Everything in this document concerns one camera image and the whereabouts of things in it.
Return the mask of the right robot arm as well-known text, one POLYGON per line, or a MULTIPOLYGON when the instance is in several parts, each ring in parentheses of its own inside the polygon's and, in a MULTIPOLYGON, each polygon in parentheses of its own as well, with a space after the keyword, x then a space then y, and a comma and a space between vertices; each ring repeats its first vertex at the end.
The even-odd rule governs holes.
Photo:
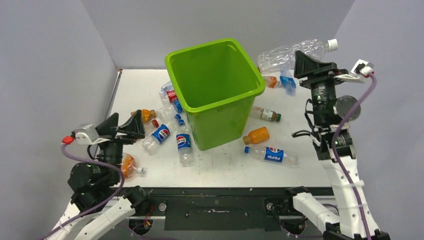
POLYGON ((338 212, 320 203, 305 187, 289 188, 283 209, 305 216, 325 240, 388 240, 368 206, 358 172, 358 160, 349 123, 361 113, 361 103, 377 85, 373 65, 358 60, 351 70, 334 62, 321 62, 295 52, 294 77, 309 89, 310 111, 305 112, 309 130, 292 134, 309 136, 333 191, 338 212))

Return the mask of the large clear white-cap bottle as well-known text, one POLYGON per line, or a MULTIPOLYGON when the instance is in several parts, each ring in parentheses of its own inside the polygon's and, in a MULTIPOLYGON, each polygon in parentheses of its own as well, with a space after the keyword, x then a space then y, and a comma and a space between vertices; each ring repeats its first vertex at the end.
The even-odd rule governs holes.
POLYGON ((257 57, 258 69, 262 74, 291 70, 295 67, 296 51, 321 61, 327 53, 338 49, 338 40, 309 39, 292 46, 284 45, 261 53, 257 57))

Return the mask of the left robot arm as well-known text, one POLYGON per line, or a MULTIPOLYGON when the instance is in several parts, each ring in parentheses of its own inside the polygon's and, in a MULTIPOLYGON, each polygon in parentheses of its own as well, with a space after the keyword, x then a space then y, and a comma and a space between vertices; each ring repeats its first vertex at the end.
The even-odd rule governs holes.
POLYGON ((123 189, 130 175, 123 148, 145 137, 142 111, 135 111, 124 124, 118 123, 115 112, 99 125, 82 124, 63 138, 62 154, 77 161, 67 181, 73 195, 44 239, 98 240, 124 219, 153 209, 140 186, 123 189))

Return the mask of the small orange juice bottle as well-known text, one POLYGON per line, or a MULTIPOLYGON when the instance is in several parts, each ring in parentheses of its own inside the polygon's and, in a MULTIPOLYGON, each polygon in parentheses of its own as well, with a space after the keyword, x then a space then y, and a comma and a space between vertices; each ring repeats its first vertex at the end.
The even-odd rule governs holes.
POLYGON ((256 145, 256 144, 260 144, 269 140, 269 138, 270 138, 269 131, 265 126, 263 126, 258 129, 252 130, 248 135, 243 136, 242 140, 245 145, 250 145, 250 144, 256 145))

